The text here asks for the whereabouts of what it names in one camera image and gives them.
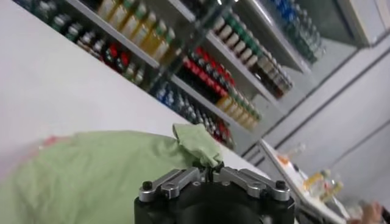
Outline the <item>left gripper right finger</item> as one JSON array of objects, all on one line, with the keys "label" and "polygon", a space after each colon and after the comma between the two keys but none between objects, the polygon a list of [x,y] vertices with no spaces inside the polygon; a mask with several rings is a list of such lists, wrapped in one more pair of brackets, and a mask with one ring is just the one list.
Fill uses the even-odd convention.
[{"label": "left gripper right finger", "polygon": [[234,183],[253,198],[260,198],[263,192],[270,194],[276,201],[285,202],[291,198],[290,189],[284,181],[272,181],[249,169],[223,167],[219,172],[213,172],[213,178],[217,182]]}]

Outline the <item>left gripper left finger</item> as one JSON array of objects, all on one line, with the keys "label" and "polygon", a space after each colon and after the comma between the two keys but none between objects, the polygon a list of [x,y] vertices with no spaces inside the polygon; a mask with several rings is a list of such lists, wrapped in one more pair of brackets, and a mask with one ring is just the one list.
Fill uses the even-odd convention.
[{"label": "left gripper left finger", "polygon": [[200,181],[200,170],[197,167],[173,169],[155,181],[144,181],[139,189],[138,199],[149,203],[161,195],[168,200],[177,198],[184,187],[197,181]]}]

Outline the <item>bystander bare hand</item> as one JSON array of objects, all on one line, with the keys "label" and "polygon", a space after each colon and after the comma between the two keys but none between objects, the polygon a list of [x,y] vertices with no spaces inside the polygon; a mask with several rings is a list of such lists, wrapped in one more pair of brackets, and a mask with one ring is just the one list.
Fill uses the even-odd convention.
[{"label": "bystander bare hand", "polygon": [[350,219],[347,224],[379,224],[382,219],[383,207],[378,202],[363,206],[363,215],[360,219]]}]

